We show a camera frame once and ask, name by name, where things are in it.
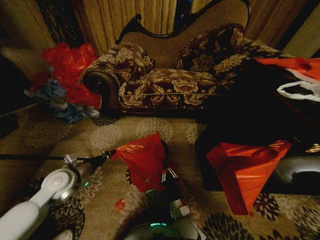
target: sofa armrest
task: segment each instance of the sofa armrest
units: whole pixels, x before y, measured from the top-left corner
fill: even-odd
[[[91,71],[83,78],[85,87],[95,93],[101,94],[101,111],[120,110],[118,99],[119,85],[114,77],[106,72]]]

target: white plastic bag handle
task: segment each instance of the white plastic bag handle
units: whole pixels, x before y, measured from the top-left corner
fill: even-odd
[[[300,85],[301,88],[310,90],[313,94],[303,95],[300,93],[289,93],[285,91],[285,88],[293,87]],[[278,87],[277,92],[282,96],[290,99],[296,100],[311,100],[315,102],[320,102],[320,84],[318,83],[309,83],[306,81],[295,81],[281,85]]]

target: floral carpet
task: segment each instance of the floral carpet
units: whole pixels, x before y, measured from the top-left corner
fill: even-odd
[[[159,131],[169,147],[183,200],[192,218],[217,240],[318,240],[320,197],[261,193],[251,215],[233,215],[225,194],[205,191],[194,143],[206,128],[191,118],[99,116],[66,124],[36,105],[16,112],[20,128],[0,140],[0,154],[94,157]],[[61,160],[0,160],[0,216],[12,205],[32,196]],[[139,192],[127,166],[106,162],[67,203],[51,202],[50,212],[32,239],[52,239],[71,230],[73,239],[123,239],[130,226],[156,221],[168,212],[161,191]]]

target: blue fabric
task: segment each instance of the blue fabric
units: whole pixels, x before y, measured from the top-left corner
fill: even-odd
[[[27,92],[27,94],[40,102],[50,104],[54,109],[55,116],[68,124],[99,115],[99,111],[95,108],[69,102],[66,103],[67,90],[53,77],[36,93]]]

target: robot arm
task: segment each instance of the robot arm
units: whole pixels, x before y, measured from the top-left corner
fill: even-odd
[[[68,154],[64,161],[68,168],[60,168],[45,177],[41,189],[29,200],[19,203],[0,218],[0,239],[26,240],[38,228],[48,214],[51,199],[67,201],[84,184],[91,173],[102,165],[113,152],[88,158],[74,164]]]

